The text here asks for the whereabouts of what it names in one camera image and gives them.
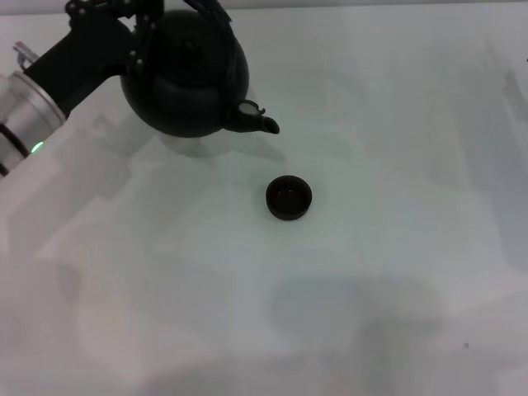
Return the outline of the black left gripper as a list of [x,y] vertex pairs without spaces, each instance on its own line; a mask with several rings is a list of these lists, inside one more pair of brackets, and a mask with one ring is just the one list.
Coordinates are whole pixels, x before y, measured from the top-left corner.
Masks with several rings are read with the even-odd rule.
[[[64,10],[71,18],[69,33],[27,68],[25,75],[68,116],[108,78],[126,71],[134,77],[142,73],[159,4],[71,0]],[[122,17],[135,17],[133,33],[117,20]]]

